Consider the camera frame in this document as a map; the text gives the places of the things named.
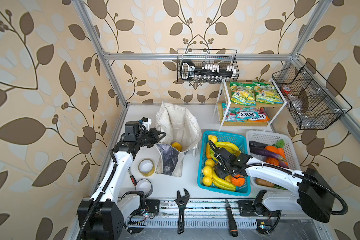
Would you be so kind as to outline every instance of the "tool holder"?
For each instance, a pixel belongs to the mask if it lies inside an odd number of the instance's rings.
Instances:
[[[179,83],[236,82],[239,69],[237,50],[185,49],[177,50],[177,81]]]
[[[284,95],[286,107],[299,129],[326,129],[352,109],[333,86],[334,82],[331,83],[337,79],[327,80],[309,62],[301,68],[289,67],[275,72],[272,78]]]

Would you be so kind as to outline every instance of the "white plastic basket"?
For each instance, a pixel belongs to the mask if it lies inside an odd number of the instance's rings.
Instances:
[[[249,142],[256,141],[256,142],[261,142],[261,143],[265,143],[268,145],[272,145],[272,144],[276,144],[276,142],[279,141],[280,139],[283,139],[285,142],[283,150],[285,152],[285,159],[288,162],[289,168],[292,170],[300,170],[299,161],[296,156],[295,149],[293,148],[292,141],[286,135],[275,133],[275,132],[263,132],[263,131],[250,130],[246,133],[246,138],[247,138],[247,151],[248,151],[247,154],[252,155],[253,157],[255,157],[259,160],[262,160],[262,161],[265,161],[267,159],[267,157],[250,153],[249,152],[250,151],[250,143]],[[255,182],[255,179],[253,177],[251,177],[251,183],[256,187],[259,187],[261,189],[264,189],[264,190],[267,190],[270,192],[286,192],[287,191],[287,190],[283,190],[283,189],[277,189],[277,188],[257,185]]]

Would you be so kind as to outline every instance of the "eggplant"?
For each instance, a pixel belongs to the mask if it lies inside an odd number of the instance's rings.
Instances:
[[[250,147],[265,148],[266,146],[268,146],[268,144],[261,143],[261,142],[256,142],[256,141],[250,141]]]
[[[260,156],[273,157],[277,160],[286,162],[286,160],[280,154],[268,151],[267,149],[261,147],[250,147],[250,152]]]

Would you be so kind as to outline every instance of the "green snack bag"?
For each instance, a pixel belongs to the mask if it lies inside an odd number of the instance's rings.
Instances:
[[[256,106],[253,93],[254,86],[254,84],[231,82],[231,101],[241,105]]]
[[[283,103],[274,85],[261,82],[253,82],[253,84],[255,85],[254,93],[256,95],[256,102],[268,104]]]

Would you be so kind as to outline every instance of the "tape roll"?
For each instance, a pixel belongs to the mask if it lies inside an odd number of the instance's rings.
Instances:
[[[139,163],[138,169],[144,177],[149,177],[155,172],[155,165],[151,159],[144,159]]]

